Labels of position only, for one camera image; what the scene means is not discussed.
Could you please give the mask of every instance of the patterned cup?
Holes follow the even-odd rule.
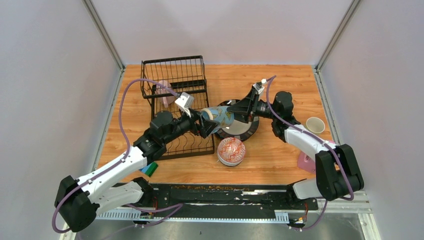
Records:
[[[229,127],[233,124],[234,113],[227,111],[227,108],[228,106],[213,106],[200,110],[205,119],[214,120],[220,123],[219,126],[212,131],[213,134],[219,129]]]
[[[218,145],[218,159],[226,166],[236,166],[245,158],[246,147],[235,137],[224,138]]]

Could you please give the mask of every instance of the metal base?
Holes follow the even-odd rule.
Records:
[[[313,223],[318,214],[308,215]],[[100,240],[124,227],[131,221],[95,220],[80,233],[83,240]],[[366,240],[357,214],[326,214],[319,227],[297,232],[285,224],[228,223],[228,222],[164,222],[153,227],[131,227],[108,238],[108,240],[216,240],[216,239],[278,239],[278,240]]]

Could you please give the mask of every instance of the green object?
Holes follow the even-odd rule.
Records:
[[[156,169],[157,169],[158,167],[159,167],[159,166],[158,166],[158,164],[157,164],[156,162],[152,162],[152,163],[148,166],[147,170],[145,171],[145,174],[146,174],[147,176],[151,177],[151,176],[153,175],[153,173],[156,171]]]

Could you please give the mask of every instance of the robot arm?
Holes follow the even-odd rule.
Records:
[[[290,125],[277,119],[268,104],[259,99],[265,89],[263,85],[266,83],[267,80],[263,79],[253,84],[247,96],[229,106],[227,110],[234,113],[235,119],[243,123],[251,122],[255,116],[272,119],[272,131],[276,137],[299,148],[314,160],[316,177],[290,184],[291,199],[289,200],[297,202],[307,198],[323,197],[332,201],[349,194],[341,171],[336,169],[336,159],[327,146],[337,154],[353,192],[364,188],[364,180],[353,149],[347,144],[336,145],[315,135],[312,137],[305,134],[304,132],[308,130],[293,116],[293,98],[289,92],[278,92],[271,107],[280,118]]]
[[[180,97],[183,99],[181,117],[176,119],[168,111],[158,112],[150,122],[150,128],[134,142],[125,159],[124,152],[93,172],[77,179],[67,176],[60,182],[54,206],[57,207],[74,191],[59,208],[73,232],[85,229],[96,216],[108,210],[130,203],[148,203],[153,189],[142,177],[119,187],[112,186],[158,160],[167,151],[167,143],[186,132],[206,138],[219,125],[219,122],[205,119],[200,112],[189,108],[191,96],[183,93]]]

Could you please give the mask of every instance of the beige cup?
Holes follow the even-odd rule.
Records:
[[[326,124],[323,120],[313,116],[306,120],[305,127],[309,130],[309,132],[319,136],[326,129]]]

